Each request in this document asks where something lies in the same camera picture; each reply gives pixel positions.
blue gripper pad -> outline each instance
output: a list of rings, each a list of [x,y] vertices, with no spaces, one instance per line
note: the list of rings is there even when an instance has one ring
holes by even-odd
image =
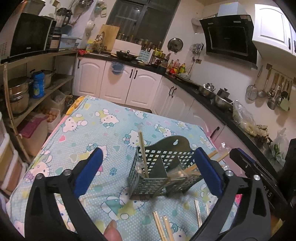
[[[221,174],[223,168],[218,162],[212,161],[201,147],[195,150],[193,158],[211,194],[220,198],[225,186]]]
[[[84,195],[103,162],[103,152],[100,148],[94,149],[87,159],[88,163],[77,176],[75,181],[74,195],[78,198]]]

white kitchen cabinet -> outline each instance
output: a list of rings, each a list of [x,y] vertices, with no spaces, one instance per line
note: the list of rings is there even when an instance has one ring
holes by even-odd
[[[74,95],[99,98],[106,61],[92,58],[77,59]]]
[[[260,42],[292,53],[291,37],[290,23],[280,8],[255,4],[255,45]]]
[[[293,29],[292,25],[290,24],[291,34],[292,34],[292,50],[293,55],[296,56],[296,32]]]
[[[158,86],[153,105],[152,105],[152,113],[156,115],[164,115],[166,111],[166,106],[171,100],[172,90],[176,87],[173,82],[168,80],[166,77],[161,78],[161,82]]]
[[[168,98],[163,116],[185,122],[194,98],[181,87],[176,86]]]
[[[135,68],[126,65],[122,74],[115,75],[112,73],[111,62],[107,62],[103,75],[100,99],[125,104],[134,72]]]
[[[218,128],[218,130],[215,131],[214,135],[212,136],[212,141],[215,141],[217,136],[219,136],[219,134],[223,130],[224,124],[222,124],[205,107],[203,107],[200,103],[198,103],[196,100],[194,100],[184,122],[194,124],[194,125],[200,125],[203,127],[203,125],[200,124],[199,117],[201,119],[203,119],[203,121],[207,125],[209,136]]]
[[[247,155],[257,161],[256,157],[246,147],[246,145],[226,126],[214,141],[214,145],[219,148],[223,142],[226,143],[226,145],[231,149],[241,148]],[[229,156],[224,158],[224,161],[229,165],[230,169],[233,170],[237,176],[245,176],[244,171],[233,160],[231,160]]]
[[[126,98],[126,104],[151,109],[161,75],[136,69]]]

blue canister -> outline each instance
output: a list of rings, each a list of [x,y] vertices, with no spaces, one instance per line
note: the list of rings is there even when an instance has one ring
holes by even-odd
[[[44,96],[44,73],[42,71],[32,74],[33,98],[38,99]]]

microwave oven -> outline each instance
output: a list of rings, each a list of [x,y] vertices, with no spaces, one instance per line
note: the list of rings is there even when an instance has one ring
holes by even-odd
[[[0,32],[1,62],[46,52],[57,52],[56,21],[30,13],[12,14]]]

dish rack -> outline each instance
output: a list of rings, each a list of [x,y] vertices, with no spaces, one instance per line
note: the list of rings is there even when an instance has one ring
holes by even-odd
[[[149,178],[136,171],[136,163],[142,160],[140,147],[137,147],[128,175],[130,198],[149,195],[150,197],[186,192],[201,176],[191,176],[171,181],[167,172],[179,164],[189,167],[194,164],[194,150],[183,136],[166,137],[156,144],[145,147]]]

